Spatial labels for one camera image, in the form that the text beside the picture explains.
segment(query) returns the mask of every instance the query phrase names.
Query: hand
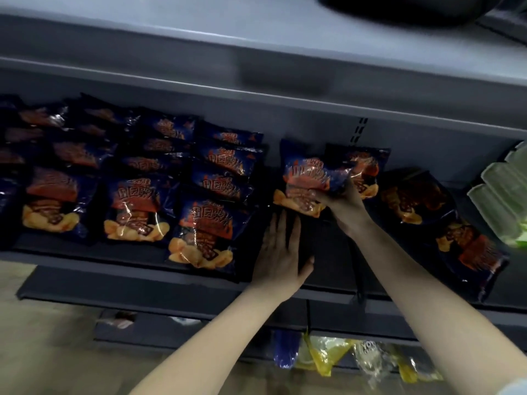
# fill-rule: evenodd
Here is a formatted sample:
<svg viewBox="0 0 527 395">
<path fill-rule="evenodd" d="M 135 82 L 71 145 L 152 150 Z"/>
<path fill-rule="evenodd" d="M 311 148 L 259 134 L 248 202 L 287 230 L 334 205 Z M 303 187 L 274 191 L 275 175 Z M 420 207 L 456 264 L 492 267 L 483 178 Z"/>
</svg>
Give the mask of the hand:
<svg viewBox="0 0 527 395">
<path fill-rule="evenodd" d="M 291 298 L 313 272 L 315 259 L 309 258 L 298 272 L 298 245 L 300 244 L 300 218 L 295 217 L 293 231 L 286 246 L 286 211 L 282 211 L 277 227 L 276 214 L 263 236 L 263 244 L 254 265 L 251 289 L 265 292 L 266 297 L 282 303 Z"/>
<path fill-rule="evenodd" d="M 331 197 L 326 193 L 316 191 L 315 199 L 332 210 L 338 226 L 348 237 L 353 238 L 365 226 L 373 223 L 352 180 L 348 181 L 342 196 Z"/>
</svg>

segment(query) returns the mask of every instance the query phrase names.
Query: light blue sleeve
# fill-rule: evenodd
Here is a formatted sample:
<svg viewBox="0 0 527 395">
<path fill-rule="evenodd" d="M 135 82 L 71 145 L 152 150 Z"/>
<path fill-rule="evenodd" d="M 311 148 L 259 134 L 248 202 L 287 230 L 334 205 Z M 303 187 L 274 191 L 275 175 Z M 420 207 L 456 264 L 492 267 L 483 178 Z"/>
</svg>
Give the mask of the light blue sleeve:
<svg viewBox="0 0 527 395">
<path fill-rule="evenodd" d="M 498 395 L 527 395 L 527 379 L 511 382 Z"/>
</svg>

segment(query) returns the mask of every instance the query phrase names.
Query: beige tile floor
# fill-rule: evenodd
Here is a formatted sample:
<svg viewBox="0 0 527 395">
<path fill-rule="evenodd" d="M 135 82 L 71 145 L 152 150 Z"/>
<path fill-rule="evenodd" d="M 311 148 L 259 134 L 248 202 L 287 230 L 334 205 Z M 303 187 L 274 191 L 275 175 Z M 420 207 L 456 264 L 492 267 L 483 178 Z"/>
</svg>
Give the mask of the beige tile floor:
<svg viewBox="0 0 527 395">
<path fill-rule="evenodd" d="M 50 302 L 18 301 L 15 292 L 33 266 L 0 262 L 0 394 L 126 395 L 166 356 L 101 349 L 92 342 L 100 310 Z M 286 371 L 238 363 L 221 395 L 441 394 L 444 383 L 383 382 L 371 391 L 358 374 Z"/>
</svg>

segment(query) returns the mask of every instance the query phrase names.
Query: forearm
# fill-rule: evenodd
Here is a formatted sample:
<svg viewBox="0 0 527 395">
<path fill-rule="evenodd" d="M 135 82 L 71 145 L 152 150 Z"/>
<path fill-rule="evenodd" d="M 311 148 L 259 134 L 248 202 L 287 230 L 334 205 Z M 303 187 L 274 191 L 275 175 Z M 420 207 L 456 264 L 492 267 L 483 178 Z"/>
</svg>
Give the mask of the forearm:
<svg viewBox="0 0 527 395">
<path fill-rule="evenodd" d="M 278 303 L 247 289 L 152 371 L 131 395 L 217 394 L 233 365 Z"/>
<path fill-rule="evenodd" d="M 353 238 L 416 337 L 459 393 L 496 394 L 511 381 L 527 377 L 525 355 L 378 226 L 368 223 Z"/>
</svg>

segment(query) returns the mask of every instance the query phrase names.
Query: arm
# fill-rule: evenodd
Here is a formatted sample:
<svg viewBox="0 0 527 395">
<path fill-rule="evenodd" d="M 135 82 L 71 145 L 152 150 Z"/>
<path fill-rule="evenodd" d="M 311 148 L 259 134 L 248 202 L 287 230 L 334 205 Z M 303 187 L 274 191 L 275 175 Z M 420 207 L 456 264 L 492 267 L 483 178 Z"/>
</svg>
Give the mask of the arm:
<svg viewBox="0 0 527 395">
<path fill-rule="evenodd" d="M 317 198 L 359 246 L 447 381 L 463 395 L 495 395 L 527 377 L 527 357 L 487 318 L 417 264 L 366 212 L 352 185 Z"/>
<path fill-rule="evenodd" d="M 298 272 L 300 219 L 286 247 L 286 214 L 273 216 L 254 266 L 253 282 L 229 307 L 146 376 L 130 395 L 217 394 L 256 332 L 313 271 Z"/>
</svg>

